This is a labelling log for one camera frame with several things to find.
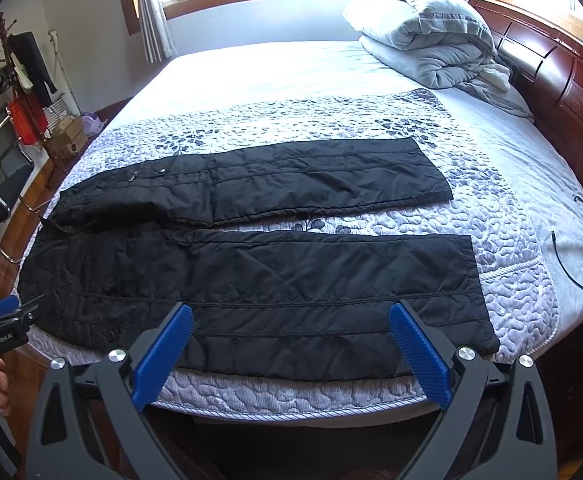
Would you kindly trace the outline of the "black quilted pants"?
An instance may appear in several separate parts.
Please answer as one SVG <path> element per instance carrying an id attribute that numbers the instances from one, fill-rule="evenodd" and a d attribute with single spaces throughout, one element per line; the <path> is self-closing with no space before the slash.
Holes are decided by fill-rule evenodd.
<path id="1" fill-rule="evenodd" d="M 174 304 L 192 309 L 181 367 L 349 382 L 404 375 L 389 310 L 407 302 L 454 344 L 492 354 L 466 235 L 363 235 L 252 223 L 320 220 L 451 200 L 412 139 L 326 140 L 173 156 L 96 174 L 65 190 L 17 286 L 46 333 L 128 347 Z"/>

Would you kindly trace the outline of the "cardboard box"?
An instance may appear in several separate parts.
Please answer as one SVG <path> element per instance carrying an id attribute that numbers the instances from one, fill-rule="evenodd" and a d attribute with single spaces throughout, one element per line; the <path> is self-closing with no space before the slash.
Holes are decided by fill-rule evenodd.
<path id="1" fill-rule="evenodd" d="M 48 145 L 59 158 L 69 159 L 81 153 L 87 141 L 82 118 L 67 116 L 52 130 Z"/>

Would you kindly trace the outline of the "red bag on rack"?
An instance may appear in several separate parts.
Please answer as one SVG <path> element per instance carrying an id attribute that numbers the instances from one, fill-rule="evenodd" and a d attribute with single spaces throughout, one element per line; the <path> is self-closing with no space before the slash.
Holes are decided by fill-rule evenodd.
<path id="1" fill-rule="evenodd" d="M 48 121 L 33 94 L 22 94 L 7 103 L 17 136 L 23 145 L 33 145 L 43 137 Z"/>

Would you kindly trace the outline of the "quilted grey floral mattress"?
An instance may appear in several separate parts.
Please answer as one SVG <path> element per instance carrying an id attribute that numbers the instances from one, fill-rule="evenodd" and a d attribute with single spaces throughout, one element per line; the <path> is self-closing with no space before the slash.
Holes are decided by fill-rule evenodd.
<path id="1" fill-rule="evenodd" d="M 73 364 L 188 304 L 162 408 L 411 417 L 392 304 L 500 363 L 548 352 L 583 323 L 583 187 L 529 120 L 355 42 L 200 52 L 73 167 L 18 293 L 41 301 L 32 347 Z"/>

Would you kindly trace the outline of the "wooden coat rack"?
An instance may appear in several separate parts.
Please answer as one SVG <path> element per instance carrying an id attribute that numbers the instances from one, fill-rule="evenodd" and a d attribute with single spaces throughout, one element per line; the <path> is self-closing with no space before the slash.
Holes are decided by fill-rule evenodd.
<path id="1" fill-rule="evenodd" d="M 3 12 L 0 12 L 0 44 L 2 45 L 4 56 L 0 58 L 7 70 L 7 82 L 11 91 L 12 98 L 7 104 L 7 113 L 11 122 L 14 124 L 18 140 L 24 145 L 38 144 L 52 161 L 54 169 L 52 174 L 60 172 L 64 176 L 67 174 L 66 166 L 62 160 L 55 154 L 48 144 L 45 136 L 47 131 L 47 122 L 44 113 L 38 105 L 34 105 L 34 95 L 32 89 L 26 89 L 22 82 L 28 78 L 14 62 L 14 56 L 11 53 L 8 44 L 8 30 Z"/>

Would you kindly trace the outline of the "black garment on rack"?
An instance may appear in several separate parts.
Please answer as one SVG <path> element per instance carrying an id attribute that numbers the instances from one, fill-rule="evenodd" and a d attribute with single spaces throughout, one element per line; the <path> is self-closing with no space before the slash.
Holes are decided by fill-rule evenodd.
<path id="1" fill-rule="evenodd" d="M 33 84 L 32 90 L 38 104 L 41 107 L 50 107 L 52 105 L 52 95 L 57 92 L 57 88 L 49 75 L 33 32 L 9 35 L 8 46 L 24 66 L 29 80 Z"/>

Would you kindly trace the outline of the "white pleated curtain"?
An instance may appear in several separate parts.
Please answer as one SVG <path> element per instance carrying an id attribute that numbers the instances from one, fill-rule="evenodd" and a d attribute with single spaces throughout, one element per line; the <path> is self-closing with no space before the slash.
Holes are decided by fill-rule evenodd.
<path id="1" fill-rule="evenodd" d="M 169 60 L 175 54 L 175 47 L 161 0 L 137 1 L 147 63 L 157 64 Z"/>

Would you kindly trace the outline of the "dark red wooden headboard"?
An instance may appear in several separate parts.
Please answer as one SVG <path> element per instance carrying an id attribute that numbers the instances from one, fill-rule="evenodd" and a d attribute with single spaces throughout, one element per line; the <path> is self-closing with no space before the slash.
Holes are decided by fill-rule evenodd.
<path id="1" fill-rule="evenodd" d="M 497 52 L 519 68 L 515 87 L 537 128 L 583 185 L 583 46 L 509 6 L 469 0 L 489 25 Z"/>

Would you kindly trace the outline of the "folded grey duvet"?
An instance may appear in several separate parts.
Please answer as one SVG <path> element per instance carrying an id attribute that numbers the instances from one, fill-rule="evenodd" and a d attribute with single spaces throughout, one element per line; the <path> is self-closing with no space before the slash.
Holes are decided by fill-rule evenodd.
<path id="1" fill-rule="evenodd" d="M 343 10 L 362 47 L 433 90 L 459 89 L 532 120 L 484 18 L 465 0 L 354 0 Z"/>

